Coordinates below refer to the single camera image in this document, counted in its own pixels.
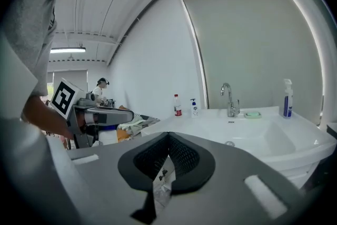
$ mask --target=ceiling light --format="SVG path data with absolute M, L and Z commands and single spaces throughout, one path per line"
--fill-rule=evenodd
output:
M 56 53 L 85 53 L 84 47 L 59 47 L 59 48 L 52 48 L 51 54 Z

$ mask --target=soap dish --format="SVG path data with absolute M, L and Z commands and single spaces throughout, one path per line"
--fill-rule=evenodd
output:
M 247 119 L 258 119 L 261 118 L 262 115 L 260 112 L 248 112 L 244 114 L 244 117 Z

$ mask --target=chrome faucet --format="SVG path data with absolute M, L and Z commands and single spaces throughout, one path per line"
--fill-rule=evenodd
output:
M 222 96 L 224 95 L 226 87 L 228 89 L 228 99 L 229 99 L 229 102 L 228 102 L 228 105 L 227 105 L 227 116 L 229 118 L 233 118 L 240 113 L 240 102 L 239 102 L 239 100 L 237 100 L 237 108 L 235 108 L 234 104 L 233 104 L 233 101 L 232 101 L 232 89 L 231 89 L 230 84 L 228 84 L 228 83 L 224 83 L 222 85 L 220 94 Z

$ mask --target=ceiling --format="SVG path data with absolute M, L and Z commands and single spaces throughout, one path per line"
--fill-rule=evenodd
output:
M 57 30 L 53 47 L 82 45 L 86 52 L 51 54 L 49 61 L 101 61 L 108 65 L 128 28 L 150 2 L 56 0 Z

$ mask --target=drain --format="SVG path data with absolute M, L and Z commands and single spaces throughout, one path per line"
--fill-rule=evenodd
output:
M 229 146 L 235 146 L 235 143 L 233 143 L 232 141 L 227 141 L 225 142 L 225 144 Z

